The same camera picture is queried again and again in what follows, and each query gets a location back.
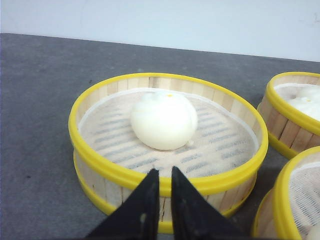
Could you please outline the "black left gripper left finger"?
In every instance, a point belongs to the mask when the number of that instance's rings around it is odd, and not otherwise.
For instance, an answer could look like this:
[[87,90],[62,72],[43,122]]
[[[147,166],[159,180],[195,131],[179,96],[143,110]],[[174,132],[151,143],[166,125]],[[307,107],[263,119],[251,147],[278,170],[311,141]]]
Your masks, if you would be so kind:
[[160,213],[159,171],[152,169],[127,200],[85,238],[155,240]]

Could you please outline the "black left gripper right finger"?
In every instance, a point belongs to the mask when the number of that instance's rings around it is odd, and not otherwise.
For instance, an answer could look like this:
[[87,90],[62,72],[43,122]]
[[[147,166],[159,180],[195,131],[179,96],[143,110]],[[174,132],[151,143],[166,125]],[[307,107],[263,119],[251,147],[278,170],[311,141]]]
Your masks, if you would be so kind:
[[171,173],[171,213],[176,240],[242,238],[242,232],[212,207],[176,166]]

